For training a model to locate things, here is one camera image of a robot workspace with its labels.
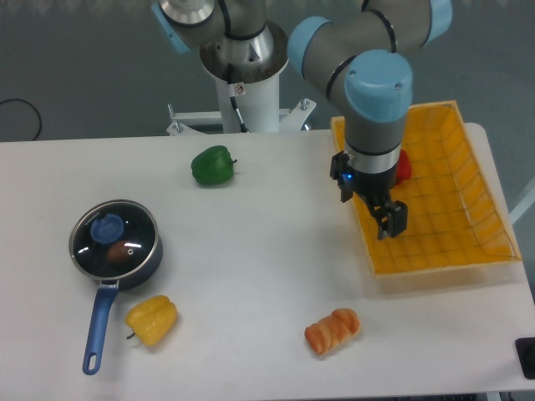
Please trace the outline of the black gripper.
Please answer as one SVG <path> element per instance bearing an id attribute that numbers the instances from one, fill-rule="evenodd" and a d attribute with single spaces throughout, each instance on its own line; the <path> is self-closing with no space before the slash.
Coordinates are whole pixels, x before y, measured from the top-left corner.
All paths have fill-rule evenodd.
<path id="1" fill-rule="evenodd" d="M 407 227 L 408 206 L 392 201 L 397 164 L 378 173 L 366 173 L 349 165 L 349 156 L 340 151 L 331 159 L 330 177 L 337 181 L 340 200 L 349 201 L 356 194 L 366 205 L 378 226 L 378 239 L 395 238 Z"/>

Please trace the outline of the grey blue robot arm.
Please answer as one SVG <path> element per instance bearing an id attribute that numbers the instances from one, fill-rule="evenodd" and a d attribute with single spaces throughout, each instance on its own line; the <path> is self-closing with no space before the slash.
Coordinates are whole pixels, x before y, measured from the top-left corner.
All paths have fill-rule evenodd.
<path id="1" fill-rule="evenodd" d="M 268 19 L 264 1 L 156 1 L 151 10 L 175 51 L 199 50 L 228 133 L 282 127 L 279 76 L 292 66 L 344 116 L 330 167 L 342 201 L 358 196 L 379 238 L 405 230 L 407 206 L 390 196 L 412 102 L 403 53 L 450 27 L 450 2 L 365 1 L 348 23 L 310 17 L 291 33 Z"/>

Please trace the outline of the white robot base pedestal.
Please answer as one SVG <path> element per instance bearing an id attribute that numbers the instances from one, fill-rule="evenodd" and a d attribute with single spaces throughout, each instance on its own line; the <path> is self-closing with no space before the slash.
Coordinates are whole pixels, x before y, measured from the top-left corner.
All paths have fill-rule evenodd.
<path id="1" fill-rule="evenodd" d="M 221 126 L 225 133 L 272 133 L 308 129 L 307 119 L 317 103 L 302 98 L 291 109 L 279 107 L 280 75 L 288 65 L 288 38 L 275 23 L 266 22 L 253 38 L 226 35 L 200 46 L 200 58 L 213 79 L 218 111 L 176 113 L 168 107 L 169 135 L 199 133 Z"/>

